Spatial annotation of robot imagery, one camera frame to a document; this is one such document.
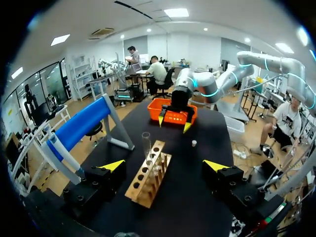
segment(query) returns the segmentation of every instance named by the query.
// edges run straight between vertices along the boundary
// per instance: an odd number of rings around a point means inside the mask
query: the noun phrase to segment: person
[[[147,88],[151,95],[155,95],[158,90],[158,85],[163,85],[167,72],[164,65],[158,61],[157,56],[151,58],[151,66],[148,68],[146,75],[153,74],[154,78],[147,83]]]
[[[273,122],[266,124],[261,133],[260,146],[250,149],[252,153],[262,154],[262,148],[268,138],[268,134],[272,134],[273,137],[280,142],[281,148],[286,146],[292,146],[291,135],[297,139],[300,135],[302,126],[301,116],[298,111],[300,101],[295,97],[292,97],[292,102],[285,102],[281,104],[275,113],[273,114]]]
[[[132,57],[132,59],[127,59],[127,62],[129,62],[131,65],[139,63],[140,58],[139,58],[139,53],[136,50],[136,48],[134,46],[131,46],[127,50],[129,51],[130,56]]]

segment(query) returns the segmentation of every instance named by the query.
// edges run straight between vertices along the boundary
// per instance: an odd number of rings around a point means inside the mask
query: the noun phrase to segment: yellow triangle
[[[161,124],[162,124],[162,121],[163,121],[163,116],[159,116],[158,119],[159,119],[159,126],[161,127]]]
[[[203,162],[206,162],[209,166],[211,166],[212,169],[214,169],[216,172],[219,170],[219,169],[222,169],[222,168],[229,168],[228,166],[224,166],[224,165],[221,165],[221,164],[218,164],[218,163],[214,163],[214,162],[211,162],[211,161],[208,161],[208,160],[203,160]]]
[[[186,124],[184,125],[184,129],[183,129],[183,133],[185,133],[186,131],[188,131],[188,129],[191,127],[191,123],[190,122],[186,122]]]
[[[100,169],[106,168],[106,169],[109,169],[112,173],[122,162],[125,162],[125,161],[122,159],[120,161],[117,161],[111,164],[106,164],[104,166],[97,166],[97,168],[100,168]]]

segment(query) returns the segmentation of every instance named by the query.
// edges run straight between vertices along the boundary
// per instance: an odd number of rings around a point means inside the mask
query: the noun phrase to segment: glass wall
[[[5,141],[12,133],[22,135],[24,128],[27,127],[18,103],[16,91],[14,91],[2,106],[2,134]]]
[[[21,83],[5,100],[2,106],[2,134],[7,140],[12,133],[23,135],[23,130],[31,123],[26,106],[25,86],[28,85],[32,95],[35,95],[38,106],[48,106],[48,95],[56,97],[58,104],[65,103],[70,96],[66,95],[67,73],[65,59],[40,70]]]
[[[65,93],[59,67],[59,63],[48,66],[40,71],[40,77],[44,80],[43,84],[46,84],[48,94],[53,95],[58,104],[63,104],[68,98]]]
[[[26,102],[25,86],[26,85],[29,85],[29,89],[30,89],[31,94],[35,95],[38,106],[40,106],[43,103],[46,103],[46,100],[45,100],[44,92],[43,92],[42,87],[41,87],[39,73],[35,73],[33,76],[28,78],[25,82],[23,82],[22,84],[20,84],[16,88],[22,114],[26,120],[26,123],[29,124],[32,119],[29,118],[27,110],[26,110],[26,106],[29,107],[29,105],[25,104],[25,102]]]

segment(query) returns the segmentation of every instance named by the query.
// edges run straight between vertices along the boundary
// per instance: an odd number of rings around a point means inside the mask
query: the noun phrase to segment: orange basket
[[[149,113],[150,113],[150,118],[152,120],[159,121],[158,117],[159,117],[159,114],[161,113],[163,105],[171,105],[171,101],[169,99],[157,98],[157,99],[154,99],[150,103],[150,105],[147,107],[147,109],[149,110]],[[193,124],[197,118],[198,109],[197,109],[197,107],[195,107],[193,105],[189,105],[189,106],[194,109],[194,115],[192,117],[192,123],[191,123],[191,124]],[[172,112],[172,111],[167,111],[163,121],[185,125],[186,121],[187,121],[187,115],[188,115],[188,113],[186,113],[186,112],[176,113],[176,112]]]

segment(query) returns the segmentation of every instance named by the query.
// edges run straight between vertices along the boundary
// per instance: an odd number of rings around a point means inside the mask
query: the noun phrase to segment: laptop
[[[142,70],[139,64],[133,64],[132,69],[136,74],[145,74],[147,72],[147,70]]]

